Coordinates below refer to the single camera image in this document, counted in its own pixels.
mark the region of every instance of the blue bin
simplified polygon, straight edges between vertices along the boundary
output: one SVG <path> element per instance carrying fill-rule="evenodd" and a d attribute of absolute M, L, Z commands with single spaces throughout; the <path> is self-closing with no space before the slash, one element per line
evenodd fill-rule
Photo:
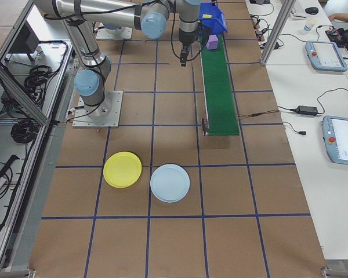
<path fill-rule="evenodd" d="M 228 32 L 224 14 L 217 6 L 212 6 L 210 2 L 201 3 L 200 20 L 203 25 L 211 29 L 212 35 L 219 35 L 223 31 Z"/>

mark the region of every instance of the purple block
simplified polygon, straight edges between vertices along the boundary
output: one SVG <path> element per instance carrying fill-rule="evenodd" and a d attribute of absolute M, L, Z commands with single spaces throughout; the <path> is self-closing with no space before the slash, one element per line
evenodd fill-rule
<path fill-rule="evenodd" d="M 210 35 L 208 43 L 206 44 L 208 50 L 213 50 L 218 48 L 218 37 L 216 35 Z"/>

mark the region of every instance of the yellow plate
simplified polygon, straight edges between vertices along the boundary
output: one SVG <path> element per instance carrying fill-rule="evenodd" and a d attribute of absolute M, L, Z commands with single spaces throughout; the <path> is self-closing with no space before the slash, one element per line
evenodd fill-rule
<path fill-rule="evenodd" d="M 142 173 L 142 163 L 131 152 L 118 152 L 111 156 L 103 167 L 107 183 L 116 188 L 131 186 Z"/>

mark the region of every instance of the robotic arm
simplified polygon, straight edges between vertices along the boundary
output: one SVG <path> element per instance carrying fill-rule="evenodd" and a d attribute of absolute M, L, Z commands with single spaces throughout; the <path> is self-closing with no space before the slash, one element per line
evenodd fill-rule
<path fill-rule="evenodd" d="M 48 19 L 62 20 L 85 66 L 75 77 L 75 87 L 84 101 L 85 115 L 97 122 L 108 117 L 112 107 L 104 91 L 111 61 L 99 50 L 92 26 L 87 21 L 135 28 L 147 37 L 157 39 L 164 32 L 170 13 L 178 13 L 179 41 L 182 43 L 179 58 L 184 67 L 190 46 L 200 31 L 201 0 L 153 0 L 138 4 L 119 0 L 34 0 L 34 3 L 48 14 Z"/>
<path fill-rule="evenodd" d="M 165 30 L 170 13 L 179 14 L 180 55 L 186 65 L 190 45 L 198 36 L 198 15 L 201 0 L 155 0 L 135 4 L 119 0 L 34 0 L 39 9 L 54 19 L 64 19 L 64 25 L 82 62 L 87 67 L 101 65 L 105 60 L 99 51 L 90 24 L 99 21 L 141 30 L 151 39 Z"/>

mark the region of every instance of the red emergency stop button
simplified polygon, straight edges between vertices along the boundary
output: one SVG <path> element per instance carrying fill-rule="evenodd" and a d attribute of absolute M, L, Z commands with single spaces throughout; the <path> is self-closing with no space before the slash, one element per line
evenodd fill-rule
<path fill-rule="evenodd" d="M 333 144 L 333 143 L 335 143 L 336 139 L 335 139 L 335 137 L 329 137 L 329 138 L 327 139 L 327 141 L 328 141 L 330 144 Z"/>

